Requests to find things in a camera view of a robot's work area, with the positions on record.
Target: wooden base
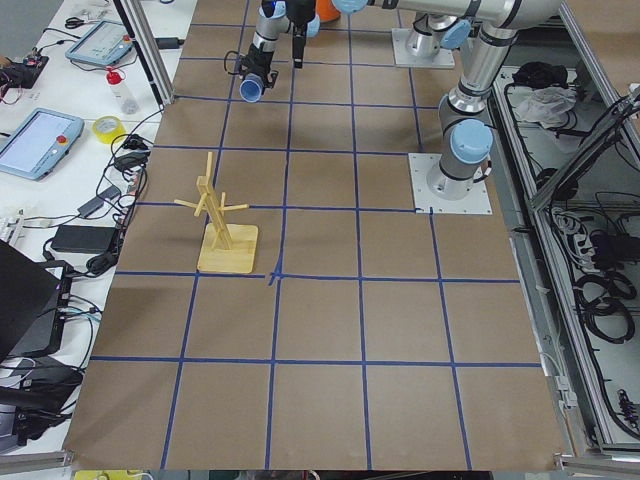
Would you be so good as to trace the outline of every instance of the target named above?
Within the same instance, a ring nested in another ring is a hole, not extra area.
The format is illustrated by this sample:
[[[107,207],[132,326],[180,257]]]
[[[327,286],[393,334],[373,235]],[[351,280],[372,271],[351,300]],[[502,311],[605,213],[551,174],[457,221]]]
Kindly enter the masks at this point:
[[[211,248],[215,238],[215,226],[210,223],[204,233],[198,270],[218,273],[251,273],[258,244],[258,227],[255,225],[227,224],[233,247],[230,250]]]

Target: robotic arm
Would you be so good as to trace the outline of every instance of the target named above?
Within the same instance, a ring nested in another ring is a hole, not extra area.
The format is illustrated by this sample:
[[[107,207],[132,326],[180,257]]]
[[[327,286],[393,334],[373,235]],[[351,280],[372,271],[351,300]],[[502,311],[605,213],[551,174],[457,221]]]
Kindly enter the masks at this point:
[[[255,81],[254,91],[260,90],[260,95],[265,88],[273,87],[275,78],[269,78],[270,63],[279,33],[292,30],[294,64],[297,68],[302,66],[305,34],[314,17],[315,0],[286,0],[269,5],[272,3],[262,1],[253,45],[247,56],[241,57],[237,72],[244,79],[241,93],[247,81]],[[485,100],[518,30],[534,27],[555,15],[562,0],[333,0],[333,3],[346,14],[365,7],[417,12],[413,44],[418,50],[456,48],[466,40],[470,21],[482,21],[458,84],[440,102],[438,113],[445,151],[427,176],[429,188],[436,195],[448,200],[466,196],[478,166],[486,160],[493,144],[493,134],[475,117],[486,108]],[[257,101],[259,95],[255,100],[251,99],[255,96],[243,97]]]
[[[275,86],[278,72],[271,70],[271,61],[280,34],[291,33],[293,64],[295,68],[302,68],[307,36],[314,37],[319,30],[316,0],[262,0],[253,43],[247,55],[238,56],[230,72],[242,78],[242,98],[257,102],[265,89]]]

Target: yellow tape roll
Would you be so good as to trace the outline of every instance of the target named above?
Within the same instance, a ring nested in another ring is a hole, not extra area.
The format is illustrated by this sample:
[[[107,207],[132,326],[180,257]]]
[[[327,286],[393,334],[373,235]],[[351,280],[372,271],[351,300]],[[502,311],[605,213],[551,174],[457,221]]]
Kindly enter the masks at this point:
[[[96,134],[98,140],[100,140],[102,143],[107,144],[111,144],[111,142],[113,142],[117,137],[121,135],[122,137],[118,140],[124,140],[124,135],[127,133],[120,119],[114,116],[98,118],[95,122],[93,122],[93,127],[91,127],[91,130],[93,130],[93,133]]]

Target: wooden mug tree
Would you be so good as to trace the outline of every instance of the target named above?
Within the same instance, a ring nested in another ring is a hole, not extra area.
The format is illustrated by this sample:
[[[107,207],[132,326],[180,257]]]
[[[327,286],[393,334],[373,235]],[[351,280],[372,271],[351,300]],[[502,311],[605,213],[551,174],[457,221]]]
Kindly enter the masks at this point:
[[[200,175],[196,180],[196,187],[200,193],[198,203],[174,200],[174,203],[178,205],[194,208],[194,216],[199,217],[204,211],[209,214],[211,219],[202,240],[198,270],[201,272],[251,273],[258,243],[258,227],[225,222],[225,212],[244,210],[249,208],[249,205],[225,205],[226,194],[224,192],[218,201],[211,179],[212,167],[213,152],[209,152],[206,173]]]

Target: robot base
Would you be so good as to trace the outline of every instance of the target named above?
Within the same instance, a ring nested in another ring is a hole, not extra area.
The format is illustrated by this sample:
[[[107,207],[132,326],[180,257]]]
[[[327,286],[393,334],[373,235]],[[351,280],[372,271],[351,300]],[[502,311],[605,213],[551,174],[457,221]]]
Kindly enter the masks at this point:
[[[407,51],[407,39],[411,35],[412,30],[409,28],[393,28],[391,36],[393,37],[393,54],[398,67],[416,67],[416,68],[437,68],[452,70],[455,66],[453,53],[451,50],[441,48],[437,55],[433,57],[416,57]]]
[[[491,215],[491,203],[484,182],[474,184],[462,200],[446,200],[431,191],[427,185],[427,174],[440,161],[440,154],[410,153],[409,168],[413,185],[413,203],[420,213],[457,213],[469,215]]]

